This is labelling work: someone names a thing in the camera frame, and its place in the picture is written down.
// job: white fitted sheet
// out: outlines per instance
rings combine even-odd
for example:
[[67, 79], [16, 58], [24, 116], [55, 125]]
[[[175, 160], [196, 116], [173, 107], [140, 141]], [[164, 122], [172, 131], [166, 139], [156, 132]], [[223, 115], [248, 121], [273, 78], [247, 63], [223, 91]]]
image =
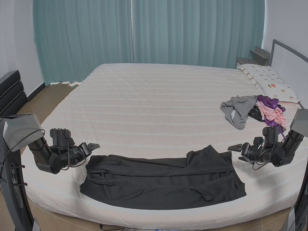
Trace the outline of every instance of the white fitted sheet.
[[[218, 152], [262, 136], [265, 123], [249, 117], [237, 130], [220, 110], [236, 95], [258, 95], [238, 69], [166, 65], [103, 64], [73, 90], [43, 122], [46, 140], [51, 128], [67, 128], [76, 144], [98, 143], [93, 155], [139, 158], [185, 157], [211, 144]], [[283, 103], [287, 126], [297, 110]], [[110, 206], [79, 192], [85, 167], [57, 175], [39, 171], [27, 148], [22, 155], [26, 191], [43, 208], [98, 223], [143, 229], [210, 229], [266, 216], [296, 200], [307, 162], [305, 138], [291, 164], [258, 171], [238, 160], [233, 166], [247, 196], [187, 210], [134, 210]]]

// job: curtain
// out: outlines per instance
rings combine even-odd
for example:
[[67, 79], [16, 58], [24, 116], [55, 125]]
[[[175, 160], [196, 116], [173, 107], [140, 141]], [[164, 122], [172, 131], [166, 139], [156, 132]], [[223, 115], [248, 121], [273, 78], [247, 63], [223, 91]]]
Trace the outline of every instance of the curtain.
[[265, 0], [132, 0], [136, 63], [235, 68], [261, 47]]
[[83, 81], [103, 63], [133, 63], [131, 0], [33, 0], [46, 84]]

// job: pink garment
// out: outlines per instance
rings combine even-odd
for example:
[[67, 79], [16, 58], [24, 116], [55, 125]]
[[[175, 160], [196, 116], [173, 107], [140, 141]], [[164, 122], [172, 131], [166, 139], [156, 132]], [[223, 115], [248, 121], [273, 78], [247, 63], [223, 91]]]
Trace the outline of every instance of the pink garment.
[[263, 120], [264, 117], [266, 117], [269, 121], [275, 121], [277, 124], [286, 127], [287, 121], [281, 109], [277, 107], [273, 110], [272, 108], [265, 106], [262, 102], [259, 101], [256, 102], [256, 106], [259, 108]]

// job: gray cloth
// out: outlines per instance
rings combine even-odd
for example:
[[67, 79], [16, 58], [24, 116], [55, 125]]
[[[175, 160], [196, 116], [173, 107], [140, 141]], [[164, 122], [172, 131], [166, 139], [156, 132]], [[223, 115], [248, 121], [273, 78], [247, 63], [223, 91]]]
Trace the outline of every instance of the gray cloth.
[[220, 109], [225, 113], [225, 118], [237, 129], [243, 129], [248, 119], [249, 111], [256, 104], [257, 97], [253, 96], [242, 96], [237, 95], [232, 97], [227, 102], [222, 102]]

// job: floor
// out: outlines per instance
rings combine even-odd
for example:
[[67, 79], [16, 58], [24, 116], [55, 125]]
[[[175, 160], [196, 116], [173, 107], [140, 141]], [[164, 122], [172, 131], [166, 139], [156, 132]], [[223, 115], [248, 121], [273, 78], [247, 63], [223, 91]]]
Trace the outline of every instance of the floor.
[[[33, 100], [26, 103], [19, 113], [35, 113], [42, 123], [56, 106], [78, 85], [64, 83], [52, 84], [44, 88]], [[44, 210], [31, 202], [29, 205], [33, 216], [37, 218], [42, 231], [99, 231], [98, 223], [73, 218]], [[279, 231], [287, 218], [289, 209], [281, 210], [269, 216], [248, 222], [211, 229], [213, 231]], [[0, 194], [0, 230], [13, 231], [14, 225], [7, 211], [3, 196]], [[102, 225], [103, 230], [118, 230], [123, 227]]]

